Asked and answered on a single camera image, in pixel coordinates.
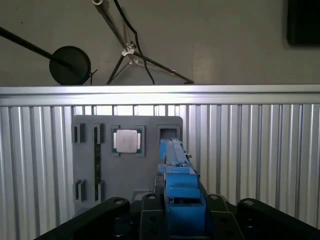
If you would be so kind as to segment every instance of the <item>white wall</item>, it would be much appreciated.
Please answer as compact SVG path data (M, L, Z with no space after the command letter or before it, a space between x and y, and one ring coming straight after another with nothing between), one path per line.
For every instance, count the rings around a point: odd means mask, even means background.
M286 44L282 0L120 0L146 56L199 84L316 84L320 50ZM121 17L111 3L113 18ZM0 26L50 52L82 48L107 81L121 47L91 0L2 0ZM157 84L179 84L152 71ZM150 84L134 66L114 84ZM0 39L1 86L54 86L49 61Z

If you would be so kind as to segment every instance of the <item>corrugated metal wall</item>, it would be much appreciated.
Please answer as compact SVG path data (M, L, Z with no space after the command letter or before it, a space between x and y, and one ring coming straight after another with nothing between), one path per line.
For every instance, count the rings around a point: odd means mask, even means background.
M0 238L33 239L72 217L73 115L180 116L209 193L250 197L320 228L320 106L0 107Z

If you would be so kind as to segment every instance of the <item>round black disc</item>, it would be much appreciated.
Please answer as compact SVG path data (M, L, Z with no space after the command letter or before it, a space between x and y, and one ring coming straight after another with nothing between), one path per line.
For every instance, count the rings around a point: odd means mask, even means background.
M88 80L91 73L91 62L83 50L75 46L63 46L56 50L53 56L72 66L66 67L50 60L50 73L60 85L82 85Z

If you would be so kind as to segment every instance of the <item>aluminum panel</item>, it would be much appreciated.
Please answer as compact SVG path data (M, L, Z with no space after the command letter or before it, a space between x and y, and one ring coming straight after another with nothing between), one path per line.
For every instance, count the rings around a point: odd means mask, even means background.
M319 104L315 85L0 88L0 238L32 239L73 216L73 115L180 116L209 193L319 228Z

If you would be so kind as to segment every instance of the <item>tripod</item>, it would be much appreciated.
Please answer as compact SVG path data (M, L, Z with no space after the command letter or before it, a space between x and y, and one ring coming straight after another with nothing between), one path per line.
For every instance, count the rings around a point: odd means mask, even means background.
M113 80L115 79L115 77L124 69L124 67L118 72L119 67L121 65L121 63L123 62L123 60L125 59L125 57L129 57L130 61L129 64L132 66L132 64L138 64L139 60L136 58L140 58L145 60L147 63L158 67L157 68L153 68L152 69L156 69L156 70L163 70L165 72L168 72L172 75L175 75L179 78L182 78L183 80L185 80L185 84L194 84L195 82L189 78L187 78L186 76L181 75L180 73L176 72L173 69L170 69L154 60L152 60L149 57L143 56L140 52L135 51L136 50L136 44L131 41L130 43L126 42L125 39L123 38L123 36L120 34L117 26L115 25L110 13L109 13L109 3L106 0L92 0L94 6L96 7L96 9L98 10L98 12L102 15L103 19L105 20L105 22L108 24L109 28L112 30L113 34L115 35L115 37L117 38L117 40L119 41L120 45L123 47L123 51L121 52L121 56L118 59L108 81L107 81L107 85L110 85Z

